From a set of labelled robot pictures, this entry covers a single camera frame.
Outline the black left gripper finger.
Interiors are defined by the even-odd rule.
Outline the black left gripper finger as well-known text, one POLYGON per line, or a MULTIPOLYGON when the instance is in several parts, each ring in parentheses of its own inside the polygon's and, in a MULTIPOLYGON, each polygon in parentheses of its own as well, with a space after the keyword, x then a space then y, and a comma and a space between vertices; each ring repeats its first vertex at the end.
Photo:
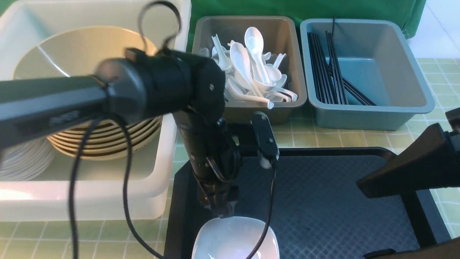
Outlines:
POLYGON ((228 218, 233 217, 235 215, 235 205, 237 201, 232 202, 224 202, 224 203, 211 203, 210 210, 212 215, 218 218, 228 218))

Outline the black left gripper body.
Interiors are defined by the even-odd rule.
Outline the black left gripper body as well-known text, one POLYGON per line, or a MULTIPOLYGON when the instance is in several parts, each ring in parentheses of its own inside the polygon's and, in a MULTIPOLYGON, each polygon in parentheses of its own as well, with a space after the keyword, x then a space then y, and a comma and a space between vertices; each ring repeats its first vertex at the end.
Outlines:
POLYGON ((173 116, 200 188, 202 205, 233 208, 239 195, 234 181, 242 158, 225 120, 208 124, 190 110, 180 110, 173 116))

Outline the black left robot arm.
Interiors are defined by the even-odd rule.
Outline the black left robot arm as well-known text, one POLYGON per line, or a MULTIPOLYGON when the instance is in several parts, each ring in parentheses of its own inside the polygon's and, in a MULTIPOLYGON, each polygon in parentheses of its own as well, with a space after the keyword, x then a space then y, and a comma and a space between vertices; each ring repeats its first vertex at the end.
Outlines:
MULTIPOLYGON (((223 121, 224 86, 225 73, 213 59, 169 49, 154 56, 127 49, 125 58, 102 61, 95 75, 1 81, 1 151, 92 119, 120 119, 124 126, 165 115, 156 154, 132 158, 132 175, 135 166, 139 172, 155 165, 148 177, 129 182, 131 216, 164 212, 176 125, 212 211, 226 210, 237 199, 228 191, 240 157, 223 121)), ((63 181, 1 181, 1 221, 67 220, 71 164, 56 169, 63 181)), ((122 186, 122 179, 77 181, 77 219, 124 218, 122 186)))

